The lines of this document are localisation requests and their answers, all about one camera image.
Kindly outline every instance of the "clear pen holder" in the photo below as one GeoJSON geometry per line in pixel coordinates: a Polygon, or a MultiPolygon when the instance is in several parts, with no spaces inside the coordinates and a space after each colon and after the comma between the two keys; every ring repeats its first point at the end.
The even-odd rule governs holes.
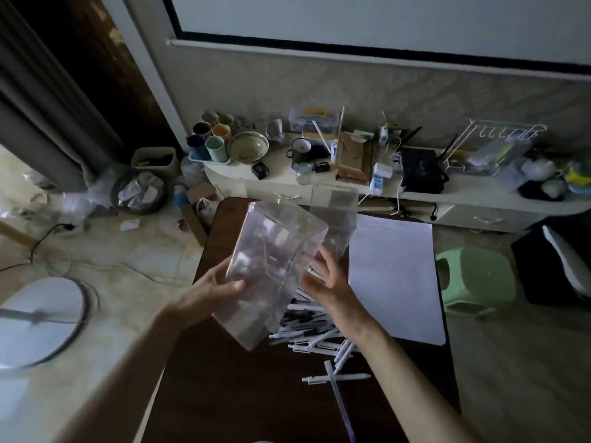
{"type": "Polygon", "coordinates": [[[213,314],[248,351],[270,333],[314,259],[328,226],[295,203],[252,202],[242,224],[226,282],[245,280],[240,298],[213,314]]]}
{"type": "Polygon", "coordinates": [[[323,245],[339,260],[357,229],[356,188],[315,184],[310,212],[329,226],[323,245]]]}

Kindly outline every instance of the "dish rack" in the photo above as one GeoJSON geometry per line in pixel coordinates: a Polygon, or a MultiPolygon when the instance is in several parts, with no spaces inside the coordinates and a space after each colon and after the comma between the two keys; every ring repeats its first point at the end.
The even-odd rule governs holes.
{"type": "Polygon", "coordinates": [[[459,164],[456,159],[453,158],[454,152],[460,149],[470,137],[476,140],[486,139],[487,141],[491,139],[511,139],[513,137],[518,141],[525,141],[533,140],[538,134],[543,133],[546,130],[548,130],[548,128],[543,124],[470,119],[469,125],[454,140],[449,147],[448,152],[446,152],[447,157],[443,161],[444,169],[450,174],[483,175],[488,177],[495,176],[501,170],[505,158],[498,161],[492,168],[476,169],[469,165],[459,164]]]}

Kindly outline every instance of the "pile of pens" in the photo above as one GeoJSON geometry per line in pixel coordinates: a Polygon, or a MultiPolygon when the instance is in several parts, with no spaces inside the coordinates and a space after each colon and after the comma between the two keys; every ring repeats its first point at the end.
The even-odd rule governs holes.
{"type": "Polygon", "coordinates": [[[324,362],[325,376],[304,377],[302,382],[307,382],[309,385],[330,382],[345,428],[349,434],[349,440],[354,443],[355,434],[336,381],[369,379],[371,377],[368,373],[338,374],[347,359],[353,357],[352,353],[358,351],[355,345],[349,339],[344,338],[324,308],[314,302],[301,289],[297,290],[294,299],[287,306],[287,311],[280,324],[281,327],[278,332],[269,336],[270,339],[273,339],[270,345],[287,343],[288,348],[297,353],[319,353],[334,358],[334,370],[330,360],[327,360],[324,362]],[[328,341],[336,338],[342,338],[343,341],[340,343],[328,341]]]}

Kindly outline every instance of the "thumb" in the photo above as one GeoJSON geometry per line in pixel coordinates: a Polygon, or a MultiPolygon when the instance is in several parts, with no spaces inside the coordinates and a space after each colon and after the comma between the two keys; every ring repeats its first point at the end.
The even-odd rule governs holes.
{"type": "Polygon", "coordinates": [[[321,302],[329,292],[326,285],[319,278],[309,273],[302,275],[300,281],[304,291],[309,293],[318,302],[321,302]]]}
{"type": "Polygon", "coordinates": [[[222,285],[216,285],[211,288],[211,294],[214,297],[234,297],[246,287],[244,280],[231,281],[222,285]]]}

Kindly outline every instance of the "hand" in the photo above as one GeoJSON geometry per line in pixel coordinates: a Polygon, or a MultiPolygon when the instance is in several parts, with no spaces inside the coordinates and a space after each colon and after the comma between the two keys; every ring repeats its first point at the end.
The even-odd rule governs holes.
{"type": "Polygon", "coordinates": [[[228,256],[217,266],[210,268],[179,298],[167,304],[163,313],[168,314],[184,329],[209,317],[224,303],[236,298],[246,284],[243,280],[223,283],[231,259],[228,256]]]}
{"type": "Polygon", "coordinates": [[[326,309],[343,335],[360,347],[365,337],[380,328],[355,296],[335,257],[321,245],[320,253],[326,264],[314,260],[312,266],[324,278],[305,274],[301,278],[304,290],[326,309]]]}

